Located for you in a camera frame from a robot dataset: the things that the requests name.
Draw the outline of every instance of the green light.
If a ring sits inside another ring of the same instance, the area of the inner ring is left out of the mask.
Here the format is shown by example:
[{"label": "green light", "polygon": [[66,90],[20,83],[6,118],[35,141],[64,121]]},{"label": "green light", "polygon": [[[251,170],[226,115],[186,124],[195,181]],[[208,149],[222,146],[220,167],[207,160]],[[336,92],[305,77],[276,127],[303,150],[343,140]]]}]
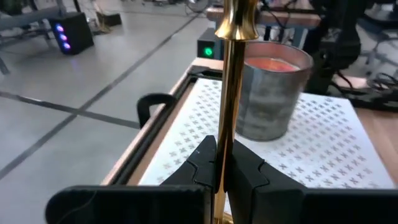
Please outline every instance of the green light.
[{"label": "green light", "polygon": [[213,56],[213,49],[211,47],[205,47],[203,49],[203,53],[205,53],[206,57],[212,57]]}]

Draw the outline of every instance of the printed pattern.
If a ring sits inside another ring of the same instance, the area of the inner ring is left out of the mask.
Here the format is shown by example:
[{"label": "printed pattern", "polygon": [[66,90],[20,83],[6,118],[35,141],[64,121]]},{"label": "printed pattern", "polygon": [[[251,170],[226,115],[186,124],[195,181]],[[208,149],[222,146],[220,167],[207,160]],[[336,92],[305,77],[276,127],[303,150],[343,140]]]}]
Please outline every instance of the printed pattern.
[{"label": "printed pattern", "polygon": [[[220,96],[221,82],[197,81],[141,185],[160,184],[206,135],[217,135]],[[394,187],[348,100],[303,93],[285,136],[269,142],[235,138],[307,187]],[[231,213],[228,201],[226,212]]]}]

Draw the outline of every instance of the black handle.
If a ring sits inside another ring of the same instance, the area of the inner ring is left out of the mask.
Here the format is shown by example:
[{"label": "black handle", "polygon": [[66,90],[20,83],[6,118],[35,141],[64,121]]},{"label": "black handle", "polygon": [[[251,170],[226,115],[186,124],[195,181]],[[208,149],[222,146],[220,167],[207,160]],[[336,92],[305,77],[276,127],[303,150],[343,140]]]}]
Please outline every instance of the black handle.
[{"label": "black handle", "polygon": [[166,106],[170,106],[175,103],[175,101],[176,99],[174,96],[165,93],[151,93],[139,99],[137,103],[137,112],[140,128],[144,127],[145,123],[149,120],[149,108],[151,106],[162,103],[166,104]]}]

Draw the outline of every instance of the red liquid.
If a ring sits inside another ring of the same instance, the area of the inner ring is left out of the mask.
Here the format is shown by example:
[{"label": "red liquid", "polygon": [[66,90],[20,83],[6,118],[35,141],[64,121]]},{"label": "red liquid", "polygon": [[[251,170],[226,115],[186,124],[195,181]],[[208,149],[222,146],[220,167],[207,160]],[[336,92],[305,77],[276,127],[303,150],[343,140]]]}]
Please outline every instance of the red liquid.
[{"label": "red liquid", "polygon": [[253,67],[274,72],[293,72],[298,70],[296,66],[287,62],[267,57],[247,58],[245,62]]}]

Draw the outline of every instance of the blue light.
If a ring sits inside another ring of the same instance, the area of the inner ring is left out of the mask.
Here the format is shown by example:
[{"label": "blue light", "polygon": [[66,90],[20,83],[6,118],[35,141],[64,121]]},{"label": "blue light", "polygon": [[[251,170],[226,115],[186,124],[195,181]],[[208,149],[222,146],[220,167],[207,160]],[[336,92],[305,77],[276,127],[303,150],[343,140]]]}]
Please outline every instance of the blue light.
[{"label": "blue light", "polygon": [[59,31],[59,32],[63,32],[63,27],[60,24],[55,25],[55,28]]},{"label": "blue light", "polygon": [[63,34],[60,34],[60,39],[63,40],[63,41],[67,41],[67,40],[68,40],[68,37],[66,37],[66,36],[63,35]]},{"label": "blue light", "polygon": [[70,45],[68,43],[63,43],[63,48],[65,50],[69,50],[70,49]]}]

